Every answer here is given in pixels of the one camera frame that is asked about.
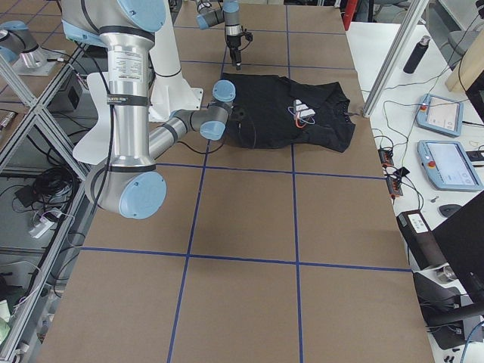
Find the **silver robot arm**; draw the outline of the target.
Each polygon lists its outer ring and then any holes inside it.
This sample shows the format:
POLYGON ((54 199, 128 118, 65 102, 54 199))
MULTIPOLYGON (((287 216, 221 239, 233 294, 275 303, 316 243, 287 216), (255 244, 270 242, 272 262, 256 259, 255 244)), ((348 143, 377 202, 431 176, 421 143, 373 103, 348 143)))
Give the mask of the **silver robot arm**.
POLYGON ((107 155, 88 174, 96 206, 146 219, 162 206, 166 182, 155 160, 187 133, 218 140, 232 112, 234 84, 220 80, 201 109, 202 91, 184 79, 165 1, 65 1, 62 24, 74 42, 103 47, 109 109, 107 155))
POLYGON ((241 43, 245 37, 248 42, 252 41, 251 33, 248 33, 240 22, 240 6, 238 1, 223 1, 216 7, 211 1, 196 1, 197 24, 200 29, 209 29, 219 24, 225 27, 225 43, 229 50, 231 64, 236 70, 241 69, 241 43))

